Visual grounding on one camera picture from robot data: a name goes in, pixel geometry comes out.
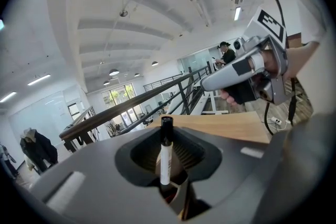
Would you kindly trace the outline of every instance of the human hand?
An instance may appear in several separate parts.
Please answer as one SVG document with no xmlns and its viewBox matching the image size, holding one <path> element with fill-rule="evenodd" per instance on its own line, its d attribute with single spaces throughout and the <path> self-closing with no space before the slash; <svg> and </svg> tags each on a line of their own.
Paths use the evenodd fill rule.
<svg viewBox="0 0 336 224">
<path fill-rule="evenodd" d="M 265 69 L 270 72 L 270 73 L 277 73 L 278 72 L 278 65 L 277 65 L 277 61 L 275 59 L 274 54 L 272 53 L 271 50 L 264 50 L 261 52 L 262 58 L 264 59 L 264 65 L 265 65 Z M 254 64 L 252 62 L 251 59 L 248 59 L 248 62 L 251 66 L 251 68 L 254 67 Z M 287 80 L 289 77 L 291 77 L 291 70 L 290 68 L 288 68 L 288 70 L 285 72 L 285 74 L 283 74 L 284 77 L 284 81 Z M 221 95 L 220 97 L 222 97 L 224 100 L 226 100 L 226 102 L 228 102 L 231 105 L 237 105 L 237 102 L 235 101 L 235 99 L 230 96 L 225 90 L 221 90 L 220 91 Z"/>
</svg>

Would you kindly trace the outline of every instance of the black jacket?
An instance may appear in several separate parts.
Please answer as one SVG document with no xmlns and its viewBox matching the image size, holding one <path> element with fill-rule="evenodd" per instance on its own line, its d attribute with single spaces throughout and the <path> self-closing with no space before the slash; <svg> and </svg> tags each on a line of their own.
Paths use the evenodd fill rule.
<svg viewBox="0 0 336 224">
<path fill-rule="evenodd" d="M 225 64 L 228 64 L 232 62 L 234 59 L 236 59 L 235 52 L 231 49 L 228 49 L 226 53 L 223 54 L 222 60 Z"/>
<path fill-rule="evenodd" d="M 47 169 L 47 166 L 43 162 L 44 159 L 51 164 L 57 163 L 57 149 L 51 144 L 48 138 L 37 131 L 35 131 L 35 139 L 35 143 L 27 143 L 24 139 L 21 139 L 20 146 L 23 153 L 43 172 Z"/>
</svg>

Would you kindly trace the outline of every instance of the tree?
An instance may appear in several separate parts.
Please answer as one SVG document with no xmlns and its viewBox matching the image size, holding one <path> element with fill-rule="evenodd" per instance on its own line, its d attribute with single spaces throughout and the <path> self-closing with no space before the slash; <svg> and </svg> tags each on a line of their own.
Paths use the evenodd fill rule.
<svg viewBox="0 0 336 224">
<path fill-rule="evenodd" d="M 130 98 L 135 97 L 135 93 L 131 84 L 126 85 L 125 88 L 126 88 L 126 93 L 124 93 L 125 97 L 127 97 L 127 94 L 129 95 Z"/>
<path fill-rule="evenodd" d="M 111 100 L 111 102 L 113 101 L 114 102 L 114 100 L 113 99 L 117 99 L 119 97 L 119 93 L 117 92 L 117 91 L 112 91 L 112 92 L 110 92 L 110 100 Z"/>
</svg>

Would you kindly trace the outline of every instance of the wooden table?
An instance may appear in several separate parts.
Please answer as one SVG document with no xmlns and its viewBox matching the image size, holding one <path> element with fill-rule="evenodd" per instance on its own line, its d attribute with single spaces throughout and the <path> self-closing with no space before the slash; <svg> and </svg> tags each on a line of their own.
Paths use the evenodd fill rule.
<svg viewBox="0 0 336 224">
<path fill-rule="evenodd" d="M 225 115 L 161 115 L 148 127 L 161 126 L 163 116 L 174 118 L 174 126 L 188 127 L 223 137 L 269 143 L 269 138 L 255 111 Z"/>
</svg>

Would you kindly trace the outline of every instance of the ceiling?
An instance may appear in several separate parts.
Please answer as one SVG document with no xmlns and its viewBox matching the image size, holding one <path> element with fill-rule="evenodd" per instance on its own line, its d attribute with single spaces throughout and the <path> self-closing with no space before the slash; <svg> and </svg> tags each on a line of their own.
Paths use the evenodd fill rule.
<svg viewBox="0 0 336 224">
<path fill-rule="evenodd" d="M 239 21 L 262 1 L 245 0 Z M 131 80 L 153 57 L 164 59 L 167 46 L 233 22 L 235 7 L 233 0 L 11 0 L 0 32 L 0 79 L 24 72 L 30 80 L 57 65 L 60 72 L 77 69 L 89 92 L 103 87 L 112 68 L 120 81 Z"/>
<path fill-rule="evenodd" d="M 65 72 L 69 74 L 46 11 L 47 0 L 8 2 L 2 14 L 5 28 L 0 31 L 0 98 L 12 91 L 21 97 L 36 91 L 27 84 L 48 73 L 53 81 L 64 78 Z"/>
<path fill-rule="evenodd" d="M 181 35 L 192 35 L 233 20 L 232 0 L 72 0 L 77 5 L 79 55 L 86 85 L 100 84 L 109 70 L 143 72 L 152 55 Z M 262 0 L 244 3 L 241 20 L 250 19 Z M 126 10 L 128 15 L 121 17 Z"/>
</svg>

